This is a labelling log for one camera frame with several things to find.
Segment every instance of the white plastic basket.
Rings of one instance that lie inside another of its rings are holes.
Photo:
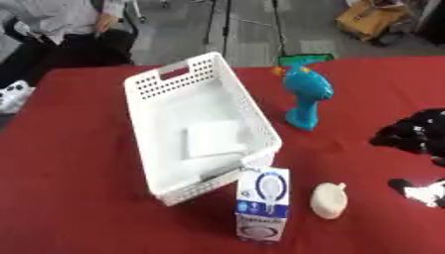
[[[178,69],[187,72],[161,79]],[[149,191],[166,205],[230,184],[243,167],[270,166],[281,148],[278,134],[218,53],[131,76],[125,93]],[[188,159],[185,129],[220,120],[239,121],[247,150]]]

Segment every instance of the black pants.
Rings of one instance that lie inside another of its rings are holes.
[[[67,35],[59,46],[28,40],[0,63],[0,88],[20,79],[35,86],[53,68],[131,64],[129,51],[135,40],[123,31],[109,31],[99,38]]]

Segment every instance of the white cloth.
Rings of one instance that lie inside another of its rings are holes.
[[[127,0],[104,0],[103,12],[121,18]],[[66,34],[94,32],[97,12],[90,0],[0,0],[7,10],[27,24],[36,35],[60,44]]]

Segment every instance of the basket mesh side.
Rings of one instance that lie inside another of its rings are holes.
[[[189,61],[189,72],[180,76],[162,80],[156,70],[136,76],[134,85],[143,100],[165,93],[175,92],[182,87],[215,78],[214,60],[211,57],[196,58]]]

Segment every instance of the hand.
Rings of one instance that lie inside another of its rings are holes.
[[[101,13],[95,23],[95,28],[99,33],[104,33],[118,22],[118,17],[108,13]]]

